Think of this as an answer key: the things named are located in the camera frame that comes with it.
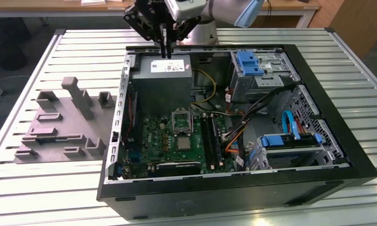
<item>expansion slot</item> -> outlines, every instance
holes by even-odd
[[[206,151],[206,161],[210,169],[223,166],[219,133],[212,116],[202,117],[202,132]]]

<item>green circuit board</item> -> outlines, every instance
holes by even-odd
[[[143,148],[140,161],[131,165],[134,178],[148,178],[148,170],[152,166],[164,162],[200,162],[202,174],[222,173],[234,171],[232,157],[224,158],[224,166],[210,169],[207,165],[206,152],[203,147],[203,133],[200,117],[192,119],[194,131],[191,136],[175,136],[172,117],[146,118],[143,129]],[[184,125],[187,118],[176,118],[175,125]],[[227,132],[226,120],[222,115],[215,116],[215,123],[219,135]],[[182,149],[178,139],[190,140],[190,148]]]

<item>white paper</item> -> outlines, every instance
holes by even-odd
[[[184,60],[154,60],[151,62],[151,72],[184,72]]]
[[[227,95],[226,95],[226,101],[227,101],[228,103],[231,103],[231,101],[232,101],[232,95],[231,95],[231,94],[227,94]]]
[[[244,166],[244,160],[239,156],[236,156],[236,162],[242,167]]]

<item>yellow power cable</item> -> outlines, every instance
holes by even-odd
[[[214,84],[214,92],[212,92],[212,95],[210,96],[210,98],[204,99],[204,100],[200,100],[200,101],[196,101],[196,102],[192,102],[195,104],[200,104],[200,103],[204,103],[207,102],[208,100],[211,100],[216,94],[216,82],[214,80],[214,78],[210,76],[210,74],[207,74],[203,70],[200,69],[194,69],[194,71],[199,71],[202,72],[204,75],[207,75],[207,77],[210,78],[210,80],[212,81],[212,84]]]

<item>aluminum extrusion table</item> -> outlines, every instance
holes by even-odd
[[[377,167],[377,79],[336,33],[324,29],[220,29],[222,44],[296,44]],[[12,162],[43,89],[58,97],[76,76],[88,92],[118,94],[126,46],[148,45],[132,30],[58,32],[0,131],[0,225],[122,225],[96,201],[102,161],[18,165]],[[377,179],[311,206],[159,218],[156,225],[356,225],[377,223]]]

